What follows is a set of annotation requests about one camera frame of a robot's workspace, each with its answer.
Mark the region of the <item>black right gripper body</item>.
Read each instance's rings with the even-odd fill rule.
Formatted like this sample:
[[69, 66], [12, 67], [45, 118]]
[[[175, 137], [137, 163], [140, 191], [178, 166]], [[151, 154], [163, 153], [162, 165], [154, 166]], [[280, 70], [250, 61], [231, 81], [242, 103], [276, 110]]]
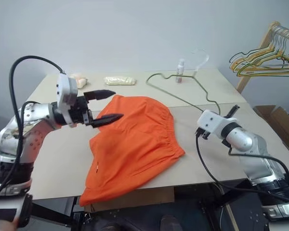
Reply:
[[197, 128], [196, 132], [195, 132], [196, 137], [202, 137], [204, 140], [207, 140], [210, 132], [202, 129], [202, 128]]

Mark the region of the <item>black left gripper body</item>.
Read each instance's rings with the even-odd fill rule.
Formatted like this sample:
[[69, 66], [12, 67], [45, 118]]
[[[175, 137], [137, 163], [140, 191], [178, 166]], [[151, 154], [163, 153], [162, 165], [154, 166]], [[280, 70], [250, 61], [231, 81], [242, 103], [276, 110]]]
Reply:
[[93, 118], [91, 110], [88, 109], [88, 102], [84, 96], [78, 96], [75, 104], [71, 106], [71, 119], [73, 123], [90, 125]]

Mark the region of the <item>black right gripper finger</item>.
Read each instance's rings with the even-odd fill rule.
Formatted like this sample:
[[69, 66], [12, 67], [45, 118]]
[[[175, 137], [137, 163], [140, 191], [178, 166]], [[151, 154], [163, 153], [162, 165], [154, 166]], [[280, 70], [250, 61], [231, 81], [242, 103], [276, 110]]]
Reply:
[[227, 114], [227, 118], [232, 118], [233, 115], [237, 112], [237, 110], [239, 109], [239, 106], [236, 104], [234, 105], [231, 110], [228, 112]]

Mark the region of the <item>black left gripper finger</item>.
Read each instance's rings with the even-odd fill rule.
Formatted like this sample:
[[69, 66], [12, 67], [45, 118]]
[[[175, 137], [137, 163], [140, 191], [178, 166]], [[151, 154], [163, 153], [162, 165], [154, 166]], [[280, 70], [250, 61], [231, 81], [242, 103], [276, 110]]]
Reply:
[[100, 118], [94, 119], [90, 125], [93, 128], [98, 128], [98, 127], [102, 127], [105, 125], [109, 125], [119, 119], [121, 119], [123, 117], [123, 114], [107, 114], [107, 115], [103, 115]]
[[111, 90], [94, 90], [94, 91], [84, 92], [83, 95], [87, 101], [102, 100], [102, 99], [106, 99], [110, 96], [115, 95], [115, 92]]

